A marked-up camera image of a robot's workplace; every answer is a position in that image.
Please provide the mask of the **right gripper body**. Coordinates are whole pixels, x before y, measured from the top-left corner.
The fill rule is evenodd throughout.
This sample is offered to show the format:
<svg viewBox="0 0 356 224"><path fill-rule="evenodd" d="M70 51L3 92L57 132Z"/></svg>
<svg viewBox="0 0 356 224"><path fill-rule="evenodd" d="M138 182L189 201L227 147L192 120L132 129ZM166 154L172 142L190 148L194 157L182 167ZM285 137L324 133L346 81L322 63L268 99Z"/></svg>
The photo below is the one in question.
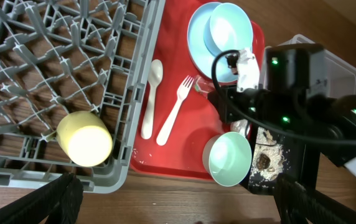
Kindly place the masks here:
<svg viewBox="0 0 356 224"><path fill-rule="evenodd" d="M221 92L214 90L207 99L217 110L223 123L232 123L242 119L259 119L267 90L248 88L237 92L236 86L222 86Z"/></svg>

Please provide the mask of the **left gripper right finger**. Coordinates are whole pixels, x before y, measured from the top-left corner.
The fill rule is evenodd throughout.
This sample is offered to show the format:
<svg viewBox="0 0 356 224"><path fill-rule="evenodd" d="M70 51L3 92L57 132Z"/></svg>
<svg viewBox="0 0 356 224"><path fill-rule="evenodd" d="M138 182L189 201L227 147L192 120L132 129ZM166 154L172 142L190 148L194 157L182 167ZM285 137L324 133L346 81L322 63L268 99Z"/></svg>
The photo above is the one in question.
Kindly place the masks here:
<svg viewBox="0 0 356 224"><path fill-rule="evenodd" d="M276 179L274 200L281 223L353 223L356 211L286 174Z"/></svg>

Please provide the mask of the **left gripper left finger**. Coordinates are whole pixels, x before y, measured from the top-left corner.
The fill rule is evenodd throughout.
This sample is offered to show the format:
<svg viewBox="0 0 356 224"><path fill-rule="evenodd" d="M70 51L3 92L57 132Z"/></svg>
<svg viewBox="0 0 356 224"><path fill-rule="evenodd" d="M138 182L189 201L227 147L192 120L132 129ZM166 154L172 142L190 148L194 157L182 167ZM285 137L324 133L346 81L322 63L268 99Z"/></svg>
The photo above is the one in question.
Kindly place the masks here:
<svg viewBox="0 0 356 224"><path fill-rule="evenodd" d="M43 187L0 208L0 223L75 223L83 201L83 184L64 173Z"/></svg>

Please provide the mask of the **white tissue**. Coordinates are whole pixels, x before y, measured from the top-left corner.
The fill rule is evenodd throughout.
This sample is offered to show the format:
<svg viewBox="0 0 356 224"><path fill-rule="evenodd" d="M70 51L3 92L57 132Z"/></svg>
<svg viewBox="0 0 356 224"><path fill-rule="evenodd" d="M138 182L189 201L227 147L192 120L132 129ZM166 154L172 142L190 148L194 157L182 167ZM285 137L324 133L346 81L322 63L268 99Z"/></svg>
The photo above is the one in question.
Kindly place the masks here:
<svg viewBox="0 0 356 224"><path fill-rule="evenodd" d="M239 133L247 138L250 133L250 123L246 119L232 122L230 131Z"/></svg>

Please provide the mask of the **food scraps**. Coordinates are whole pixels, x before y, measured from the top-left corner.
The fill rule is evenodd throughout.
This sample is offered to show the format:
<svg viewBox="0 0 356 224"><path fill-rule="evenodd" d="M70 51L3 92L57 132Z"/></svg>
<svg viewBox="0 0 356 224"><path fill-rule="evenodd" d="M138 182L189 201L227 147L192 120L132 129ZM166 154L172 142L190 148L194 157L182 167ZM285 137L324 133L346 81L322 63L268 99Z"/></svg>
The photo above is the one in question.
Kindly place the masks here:
<svg viewBox="0 0 356 224"><path fill-rule="evenodd" d="M283 172L285 162L283 145L273 139L269 130L258 128L250 177L271 182Z"/></svg>

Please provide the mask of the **mint green bowl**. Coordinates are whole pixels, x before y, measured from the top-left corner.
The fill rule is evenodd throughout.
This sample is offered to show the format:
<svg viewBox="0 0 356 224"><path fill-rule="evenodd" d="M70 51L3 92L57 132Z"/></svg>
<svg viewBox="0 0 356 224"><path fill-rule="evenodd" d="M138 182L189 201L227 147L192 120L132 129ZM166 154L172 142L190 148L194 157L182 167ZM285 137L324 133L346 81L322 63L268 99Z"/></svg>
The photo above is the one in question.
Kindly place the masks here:
<svg viewBox="0 0 356 224"><path fill-rule="evenodd" d="M237 185L251 168L250 143L236 132L214 136L203 149L202 163L217 184L224 187Z"/></svg>

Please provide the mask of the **yellow plastic cup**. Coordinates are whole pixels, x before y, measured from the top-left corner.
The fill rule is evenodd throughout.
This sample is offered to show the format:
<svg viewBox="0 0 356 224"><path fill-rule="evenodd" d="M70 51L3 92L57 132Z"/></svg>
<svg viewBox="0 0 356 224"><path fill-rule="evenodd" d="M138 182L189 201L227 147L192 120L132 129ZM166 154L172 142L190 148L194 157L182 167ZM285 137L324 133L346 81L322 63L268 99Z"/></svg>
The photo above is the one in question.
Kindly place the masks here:
<svg viewBox="0 0 356 224"><path fill-rule="evenodd" d="M102 120L89 111L66 115L58 124L56 139L75 164L93 167L112 152L113 139Z"/></svg>

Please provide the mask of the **light blue bowl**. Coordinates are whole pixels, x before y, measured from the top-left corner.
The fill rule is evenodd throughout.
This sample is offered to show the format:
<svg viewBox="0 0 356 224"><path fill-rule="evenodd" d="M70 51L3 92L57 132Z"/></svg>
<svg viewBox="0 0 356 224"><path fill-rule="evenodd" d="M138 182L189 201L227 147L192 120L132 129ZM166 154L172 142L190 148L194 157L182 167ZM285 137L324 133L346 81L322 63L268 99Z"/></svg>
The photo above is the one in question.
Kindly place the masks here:
<svg viewBox="0 0 356 224"><path fill-rule="evenodd" d="M246 12L233 3L218 3L206 20L204 42L214 56L226 50L251 49L253 28Z"/></svg>

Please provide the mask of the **white plastic spoon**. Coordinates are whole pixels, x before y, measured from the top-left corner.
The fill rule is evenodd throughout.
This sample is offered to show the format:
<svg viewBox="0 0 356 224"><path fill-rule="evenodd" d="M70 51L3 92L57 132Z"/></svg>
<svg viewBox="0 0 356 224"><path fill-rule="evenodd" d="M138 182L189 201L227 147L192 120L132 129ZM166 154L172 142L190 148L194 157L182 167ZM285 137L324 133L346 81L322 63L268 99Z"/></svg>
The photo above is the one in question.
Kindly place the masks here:
<svg viewBox="0 0 356 224"><path fill-rule="evenodd" d="M163 79L163 65L159 59L155 59L151 62L151 69L148 75L149 83L149 96L146 106L143 123L141 127L141 137L143 139L149 139L152 136L153 122L154 122L154 110L156 103L156 91Z"/></svg>

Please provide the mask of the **red snack wrapper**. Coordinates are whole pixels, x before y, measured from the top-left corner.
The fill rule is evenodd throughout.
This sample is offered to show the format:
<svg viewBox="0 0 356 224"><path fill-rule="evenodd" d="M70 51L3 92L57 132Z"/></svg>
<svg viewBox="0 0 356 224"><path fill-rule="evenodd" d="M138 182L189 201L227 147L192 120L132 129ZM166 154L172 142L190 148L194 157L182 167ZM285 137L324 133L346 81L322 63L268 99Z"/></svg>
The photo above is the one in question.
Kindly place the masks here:
<svg viewBox="0 0 356 224"><path fill-rule="evenodd" d="M196 75L194 80L194 89L202 96L207 97L210 92L215 90L212 81L205 79L201 75Z"/></svg>

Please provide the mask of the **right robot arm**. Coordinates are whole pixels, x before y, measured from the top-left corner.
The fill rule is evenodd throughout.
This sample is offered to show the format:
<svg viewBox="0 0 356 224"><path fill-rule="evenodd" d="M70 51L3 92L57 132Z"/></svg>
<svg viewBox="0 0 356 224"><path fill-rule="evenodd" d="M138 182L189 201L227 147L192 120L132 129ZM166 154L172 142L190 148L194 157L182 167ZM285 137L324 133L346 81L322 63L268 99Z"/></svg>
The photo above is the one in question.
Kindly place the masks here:
<svg viewBox="0 0 356 224"><path fill-rule="evenodd" d="M289 164L279 175L315 187L320 155L356 176L356 95L327 94L325 50L292 44L266 51L267 88L216 85L208 94L220 119L245 119L283 139Z"/></svg>

